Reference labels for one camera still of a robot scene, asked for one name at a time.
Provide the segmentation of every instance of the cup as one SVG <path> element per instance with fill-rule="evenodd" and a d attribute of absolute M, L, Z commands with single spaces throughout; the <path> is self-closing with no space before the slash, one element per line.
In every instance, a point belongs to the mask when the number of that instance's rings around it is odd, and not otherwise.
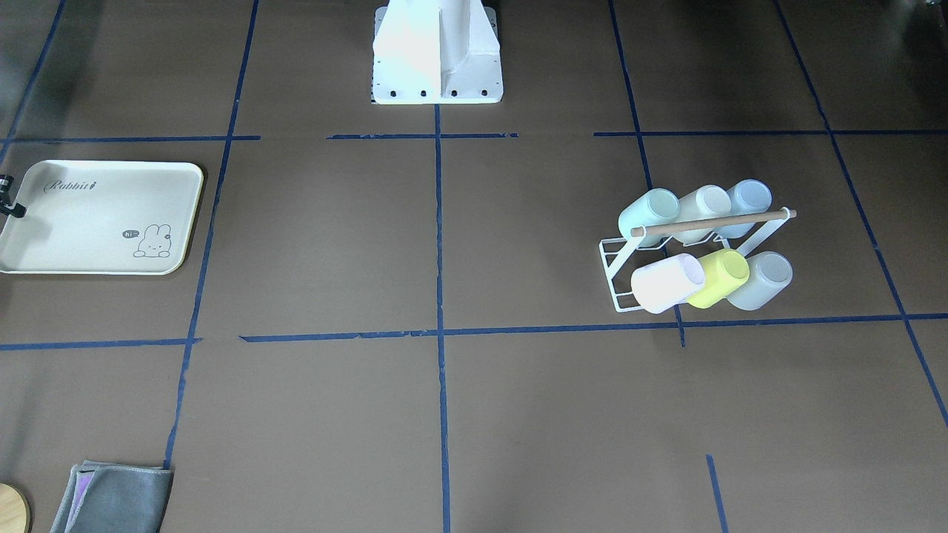
<path fill-rule="evenodd" d="M 626 240 L 631 240 L 632 230 L 642 226 L 670 224 L 678 217 L 678 196 L 668 189 L 652 189 L 639 196 L 619 214 L 619 232 Z M 646 236 L 639 245 L 653 247 L 662 240 L 661 236 Z"/>
<path fill-rule="evenodd" d="M 761 251 L 747 259 L 751 270 L 747 283 L 727 296 L 738 309 L 756 311 L 780 293 L 793 279 L 790 261 L 775 251 Z"/>
<path fill-rule="evenodd" d="M 718 303 L 738 287 L 747 283 L 750 268 L 747 260 L 736 250 L 724 248 L 698 260 L 704 270 L 704 288 L 688 297 L 699 309 Z"/>
<path fill-rule="evenodd" d="M 756 179 L 745 179 L 738 182 L 737 185 L 728 189 L 727 196 L 731 199 L 731 214 L 733 215 L 767 211 L 770 209 L 771 202 L 774 201 L 770 189 L 763 182 Z M 715 232 L 725 239 L 739 239 L 753 227 L 754 223 L 749 222 L 747 224 L 715 228 Z"/>
<path fill-rule="evenodd" d="M 680 253 L 632 272 L 632 294 L 649 313 L 662 313 L 704 286 L 704 270 L 695 256 Z"/>
<path fill-rule="evenodd" d="M 731 213 L 731 198 L 727 191 L 717 185 L 705 185 L 679 200 L 679 214 L 675 222 L 704 220 Z M 672 237 L 683 245 L 697 243 L 711 232 L 706 230 L 688 230 L 672 233 Z"/>

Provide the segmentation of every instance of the cup rack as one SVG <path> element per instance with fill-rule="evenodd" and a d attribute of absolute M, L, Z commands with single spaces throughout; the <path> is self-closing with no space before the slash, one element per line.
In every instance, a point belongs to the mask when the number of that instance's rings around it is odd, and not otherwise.
<path fill-rule="evenodd" d="M 711 231 L 713 228 L 721 228 L 724 226 L 734 226 L 737 224 L 748 224 L 748 223 L 758 223 L 763 222 L 764 224 L 758 228 L 751 236 L 737 247 L 737 252 L 744 257 L 747 257 L 749 253 L 754 251 L 761 243 L 767 240 L 768 237 L 773 235 L 781 226 L 786 224 L 791 218 L 796 218 L 796 210 L 790 208 L 781 208 L 778 211 L 766 211 L 757 214 L 740 214 L 736 216 L 720 216 L 717 218 L 706 218 L 704 220 L 694 220 L 689 222 L 675 222 L 672 224 L 659 224 L 656 226 L 642 226 L 636 228 L 632 231 L 632 238 L 626 240 L 625 238 L 618 237 L 615 239 L 603 239 L 599 241 L 599 257 L 602 259 L 602 268 L 606 274 L 606 283 L 609 286 L 609 292 L 612 296 L 612 305 L 615 307 L 615 311 L 618 313 L 628 313 L 630 311 L 638 311 L 642 309 L 641 305 L 635 305 L 631 307 L 624 307 L 619 303 L 619 299 L 624 296 L 633 296 L 632 292 L 616 292 L 615 288 L 615 276 L 619 273 L 619 270 L 626 264 L 626 262 L 631 258 L 632 254 L 636 250 L 657 250 L 662 249 L 668 241 L 671 240 L 672 233 L 678 233 L 680 231 L 688 230 L 709 230 L 709 233 L 698 241 L 697 243 L 691 243 L 684 245 L 685 247 L 697 246 L 704 244 L 708 241 L 720 243 L 724 248 L 730 248 L 731 244 L 728 242 L 728 239 L 717 235 L 715 232 Z M 639 248 L 639 245 L 646 238 L 646 235 L 663 235 L 663 238 L 658 245 L 648 248 Z M 606 251 L 606 245 L 619 245 L 622 247 L 618 251 Z"/>

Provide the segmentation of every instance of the rectangular tray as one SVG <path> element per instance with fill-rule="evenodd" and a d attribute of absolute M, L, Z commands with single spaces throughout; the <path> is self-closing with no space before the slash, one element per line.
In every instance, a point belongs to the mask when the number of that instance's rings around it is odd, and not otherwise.
<path fill-rule="evenodd" d="M 191 163 L 46 160 L 0 233 L 0 272 L 161 276 L 184 261 L 204 183 Z"/>

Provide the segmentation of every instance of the gray cloth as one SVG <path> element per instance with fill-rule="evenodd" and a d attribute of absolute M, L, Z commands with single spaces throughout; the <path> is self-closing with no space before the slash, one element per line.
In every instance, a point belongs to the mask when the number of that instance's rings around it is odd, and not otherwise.
<path fill-rule="evenodd" d="M 156 533 L 171 480 L 161 468 L 83 461 L 69 472 L 50 533 Z"/>

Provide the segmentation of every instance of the blue tape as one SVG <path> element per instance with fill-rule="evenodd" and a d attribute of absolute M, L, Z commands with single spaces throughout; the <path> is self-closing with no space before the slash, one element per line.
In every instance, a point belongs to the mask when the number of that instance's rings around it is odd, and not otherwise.
<path fill-rule="evenodd" d="M 53 22 L 49 25 L 49 33 L 46 35 L 46 41 L 43 42 L 43 50 L 40 51 L 40 57 L 36 60 L 36 66 L 33 67 L 33 72 L 29 75 L 29 81 L 23 90 L 23 97 L 20 98 L 20 104 L 16 107 L 16 114 L 13 115 L 13 122 L 9 125 L 7 139 L 16 137 L 16 130 L 20 127 L 20 120 L 27 110 L 29 95 L 32 94 L 33 87 L 36 86 L 36 80 L 40 77 L 40 70 L 43 68 L 43 64 L 46 62 L 46 56 L 49 55 L 49 49 L 53 44 L 53 37 L 56 36 L 56 30 L 59 29 L 60 21 L 63 20 L 64 8 L 65 0 L 60 0 L 59 6 L 56 8 L 56 14 L 53 15 Z M 4 159 L 7 158 L 7 150 L 9 150 L 9 143 L 5 143 L 0 147 L 0 163 L 3 163 Z"/>
<path fill-rule="evenodd" d="M 948 319 L 948 313 L 909 313 L 905 316 L 910 321 L 940 321 Z"/>
<path fill-rule="evenodd" d="M 242 335 L 246 342 L 301 342 L 308 340 L 397 339 L 403 337 L 435 337 L 437 330 L 361 331 L 354 333 L 314 333 L 301 335 Z"/>
<path fill-rule="evenodd" d="M 619 51 L 619 64 L 622 66 L 622 76 L 626 81 L 626 94 L 629 97 L 629 110 L 632 113 L 632 124 L 635 127 L 635 138 L 639 144 L 639 157 L 642 159 L 642 169 L 646 174 L 646 185 L 651 191 L 654 186 L 651 181 L 651 171 L 648 168 L 646 144 L 642 139 L 642 125 L 639 123 L 639 112 L 635 107 L 635 95 L 632 92 L 632 80 L 629 76 L 629 65 L 626 63 L 626 51 L 622 46 L 622 36 L 619 34 L 619 21 L 615 17 L 615 3 L 609 0 L 609 15 L 612 19 L 612 32 L 615 34 L 615 46 Z"/>
<path fill-rule="evenodd" d="M 228 127 L 228 137 L 232 137 L 234 128 L 237 124 L 237 113 L 240 109 L 240 97 L 244 90 L 244 76 L 246 74 L 246 64 L 250 59 L 250 46 L 253 43 L 253 30 L 257 24 L 257 8 L 260 6 L 260 0 L 253 1 L 253 9 L 250 12 L 250 23 L 246 31 L 246 42 L 244 43 L 244 58 L 241 61 L 240 75 L 237 77 L 237 88 L 234 91 L 234 103 L 230 108 L 230 126 Z M 204 243 L 204 255 L 201 259 L 201 273 L 197 278 L 197 288 L 194 290 L 194 310 L 191 313 L 191 324 L 188 327 L 188 339 L 194 339 L 197 333 L 197 319 L 201 314 L 201 300 L 204 297 L 204 282 L 208 275 L 208 263 L 210 262 L 210 248 L 214 241 L 214 223 L 217 219 L 217 208 L 221 201 L 221 190 L 224 187 L 224 177 L 227 175 L 228 162 L 230 159 L 231 140 L 224 143 L 224 153 L 221 156 L 221 171 L 217 176 L 217 187 L 214 190 L 214 203 L 210 209 L 210 222 L 208 223 L 208 237 Z M 184 392 L 187 385 L 188 368 L 191 366 L 191 351 L 194 342 L 185 344 L 184 355 L 181 359 L 181 374 L 178 377 L 177 402 L 174 407 L 174 423 L 172 430 L 168 433 L 168 444 L 165 447 L 164 468 L 171 467 L 172 456 L 174 454 L 174 440 L 177 438 L 178 423 L 181 421 L 181 406 L 184 402 Z"/>
<path fill-rule="evenodd" d="M 78 340 L 72 342 L 25 342 L 0 344 L 0 352 L 26 350 L 70 350 L 84 348 L 128 348 L 133 346 L 183 346 L 187 339 Z"/>
<path fill-rule="evenodd" d="M 379 140 L 386 138 L 519 138 L 518 133 L 482 133 L 482 134 L 338 134 L 326 140 Z"/>
<path fill-rule="evenodd" d="M 13 144 L 65 144 L 65 143 L 109 143 L 109 142 L 196 142 L 224 140 L 260 140 L 259 135 L 208 135 L 179 137 L 73 137 L 73 138 L 11 138 Z"/>
<path fill-rule="evenodd" d="M 948 130 L 832 130 L 834 135 L 948 135 Z M 767 136 L 824 136 L 826 130 L 708 130 L 708 131 L 653 131 L 641 132 L 592 132 L 593 137 L 767 137 Z"/>
<path fill-rule="evenodd" d="M 948 135 L 948 130 L 833 130 L 834 135 Z"/>
<path fill-rule="evenodd" d="M 948 320 L 948 313 L 925 313 L 907 315 L 909 320 Z M 734 321 L 682 321 L 684 328 L 704 327 L 743 327 L 766 325 L 804 325 L 818 323 L 848 322 L 898 322 L 901 315 L 856 315 L 842 317 L 801 317 L 787 319 L 747 319 Z M 446 337 L 472 335 L 517 335 L 529 333 L 571 333 L 587 331 L 632 331 L 640 329 L 677 329 L 677 322 L 637 322 L 617 324 L 577 324 L 577 325 L 527 325 L 514 327 L 467 327 L 445 328 Z M 437 329 L 411 329 L 401 331 L 363 331 L 350 333 L 312 333 L 297 335 L 257 335 L 241 336 L 246 342 L 300 342 L 309 340 L 351 340 L 351 339 L 391 339 L 403 337 L 436 337 Z"/>
<path fill-rule="evenodd" d="M 738 327 L 748 325 L 801 325 L 847 322 L 897 322 L 902 315 L 864 315 L 848 317 L 803 317 L 799 319 L 746 319 L 738 321 L 690 321 L 684 327 Z"/>
<path fill-rule="evenodd" d="M 932 373 L 928 368 L 928 361 L 925 360 L 925 355 L 922 353 L 921 348 L 915 339 L 915 331 L 912 329 L 912 323 L 909 320 L 908 315 L 905 313 L 905 307 L 902 305 L 902 299 L 899 297 L 899 291 L 896 290 L 895 282 L 892 280 L 892 275 L 889 273 L 888 266 L 885 264 L 885 258 L 883 257 L 882 250 L 879 247 L 879 242 L 876 240 L 875 232 L 872 231 L 872 227 L 869 225 L 869 219 L 866 216 L 866 210 L 863 209 L 863 203 L 859 199 L 859 194 L 856 193 L 856 186 L 852 181 L 852 176 L 849 174 L 849 168 L 846 165 L 846 161 L 843 159 L 843 153 L 839 149 L 839 143 L 836 142 L 836 136 L 834 135 L 835 132 L 833 132 L 832 128 L 830 127 L 830 120 L 827 117 L 826 110 L 823 108 L 823 103 L 820 101 L 820 97 L 816 94 L 816 87 L 813 85 L 810 72 L 803 63 L 803 56 L 800 54 L 800 49 L 796 45 L 796 40 L 793 38 L 793 32 L 790 29 L 790 24 L 787 22 L 787 17 L 784 16 L 779 0 L 774 0 L 774 7 L 776 9 L 777 16 L 780 18 L 780 24 L 783 25 L 783 29 L 787 33 L 787 38 L 790 40 L 790 45 L 793 49 L 793 55 L 796 57 L 796 62 L 800 66 L 800 71 L 803 72 L 803 77 L 806 80 L 807 87 L 810 89 L 810 93 L 813 96 L 813 101 L 816 103 L 816 110 L 819 112 L 820 118 L 823 119 L 823 126 L 826 128 L 827 133 L 829 133 L 829 141 L 832 143 L 832 149 L 836 154 L 836 160 L 839 162 L 840 169 L 843 171 L 843 177 L 846 179 L 847 186 L 849 187 L 849 194 L 852 196 L 852 201 L 856 204 L 856 210 L 859 212 L 859 217 L 863 221 L 863 226 L 866 229 L 866 235 L 869 237 L 869 242 L 872 244 L 872 249 L 876 252 L 876 259 L 879 260 L 879 266 L 883 270 L 885 282 L 888 284 L 889 291 L 892 293 L 892 298 L 895 300 L 895 304 L 899 308 L 899 314 L 902 322 L 905 325 L 905 331 L 908 333 L 909 339 L 912 340 L 912 345 L 915 348 L 915 353 L 919 359 L 921 369 L 925 373 L 925 378 L 928 380 L 928 386 L 931 388 L 932 395 L 935 397 L 935 401 L 939 406 L 941 418 L 944 421 L 945 426 L 948 426 L 948 411 L 945 410 L 944 400 L 941 398 L 941 392 L 939 391 L 939 387 L 935 383 L 935 379 L 932 377 Z"/>
<path fill-rule="evenodd" d="M 497 134 L 441 134 L 441 138 L 519 138 L 518 133 Z"/>
<path fill-rule="evenodd" d="M 665 253 L 665 257 L 668 257 L 668 252 L 664 249 L 662 251 Z M 675 305 L 675 322 L 678 324 L 678 337 L 682 343 L 682 348 L 684 348 L 684 322 L 682 322 L 682 307 L 680 305 Z"/>
<path fill-rule="evenodd" d="M 468 327 L 446 329 L 448 337 L 461 335 L 510 335 L 523 333 L 573 333 L 583 331 L 629 331 L 638 329 L 676 329 L 676 322 L 642 322 L 585 325 L 526 325 L 519 327 Z"/>
<path fill-rule="evenodd" d="M 642 137 L 767 137 L 767 136 L 819 136 L 823 130 L 720 130 L 681 132 L 642 132 Z M 635 137 L 635 132 L 593 132 L 593 137 Z"/>
<path fill-rule="evenodd" d="M 718 508 L 718 521 L 720 522 L 721 533 L 728 533 L 727 515 L 724 514 L 724 501 L 720 496 L 720 486 L 718 485 L 718 470 L 714 466 L 714 457 L 710 453 L 704 456 L 708 463 L 708 475 L 711 476 L 711 489 L 714 490 L 714 503 Z"/>
<path fill-rule="evenodd" d="M 434 106 L 434 196 L 436 201 L 435 223 L 437 225 L 438 278 L 436 302 L 438 306 L 438 382 L 441 386 L 439 405 L 441 411 L 441 516 L 444 533 L 451 531 L 451 480 L 447 460 L 447 374 L 445 373 L 445 292 L 444 292 L 444 204 L 442 203 L 441 166 L 441 106 Z"/>
<path fill-rule="evenodd" d="M 433 134 L 339 134 L 326 140 L 378 140 L 383 138 L 434 138 Z"/>

